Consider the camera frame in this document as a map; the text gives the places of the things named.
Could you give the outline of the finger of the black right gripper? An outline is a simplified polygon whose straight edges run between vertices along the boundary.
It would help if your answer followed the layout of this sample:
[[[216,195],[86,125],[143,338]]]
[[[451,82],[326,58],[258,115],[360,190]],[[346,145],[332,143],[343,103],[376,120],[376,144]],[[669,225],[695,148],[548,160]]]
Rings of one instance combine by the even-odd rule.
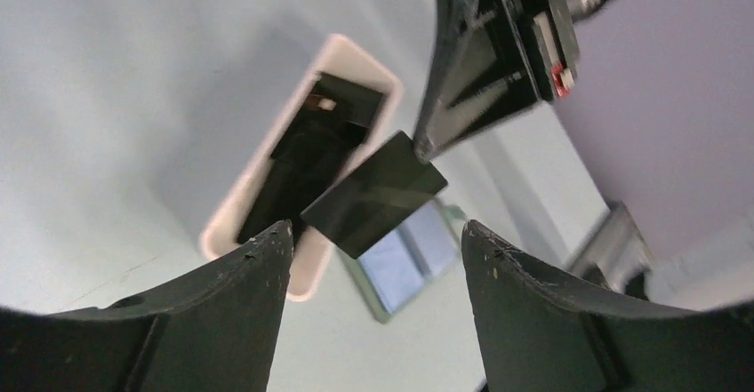
[[[413,150],[427,163],[439,155],[460,131],[450,125],[449,103],[443,91],[466,42],[462,28],[475,19],[479,0],[435,0],[436,37],[430,62],[428,82],[413,133]]]
[[[432,115],[434,157],[540,100],[532,80],[522,72],[506,76],[484,73]]]

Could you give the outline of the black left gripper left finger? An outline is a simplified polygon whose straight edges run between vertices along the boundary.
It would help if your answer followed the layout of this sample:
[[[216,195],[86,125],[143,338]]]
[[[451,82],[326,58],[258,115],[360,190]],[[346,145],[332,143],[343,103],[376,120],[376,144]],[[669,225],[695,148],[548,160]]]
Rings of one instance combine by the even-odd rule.
[[[263,391],[293,261],[279,221],[107,308],[1,311],[4,391]]]

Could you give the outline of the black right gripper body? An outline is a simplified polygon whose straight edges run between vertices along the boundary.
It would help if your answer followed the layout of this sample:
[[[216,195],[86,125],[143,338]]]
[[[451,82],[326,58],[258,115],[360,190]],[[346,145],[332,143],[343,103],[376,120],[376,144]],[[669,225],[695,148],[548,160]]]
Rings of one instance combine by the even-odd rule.
[[[574,88],[580,58],[576,23],[613,0],[482,0],[491,65],[465,89],[487,107],[552,103]]]

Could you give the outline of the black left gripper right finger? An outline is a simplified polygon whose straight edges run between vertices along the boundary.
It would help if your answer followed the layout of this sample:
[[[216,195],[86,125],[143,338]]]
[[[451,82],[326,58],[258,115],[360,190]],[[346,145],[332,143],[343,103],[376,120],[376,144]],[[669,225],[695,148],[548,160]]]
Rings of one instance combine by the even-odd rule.
[[[639,300],[539,260],[478,221],[461,254],[488,391],[750,391],[753,306]]]

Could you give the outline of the white plastic bin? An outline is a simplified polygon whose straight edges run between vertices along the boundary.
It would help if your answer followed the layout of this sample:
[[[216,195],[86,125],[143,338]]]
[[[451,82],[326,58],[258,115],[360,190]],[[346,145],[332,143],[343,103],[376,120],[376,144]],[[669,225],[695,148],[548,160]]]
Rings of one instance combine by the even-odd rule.
[[[286,297],[309,300],[334,246],[300,214],[380,145],[402,92],[398,78],[365,49],[344,35],[328,36],[204,223],[201,253],[217,260],[256,230],[288,219],[295,253]]]

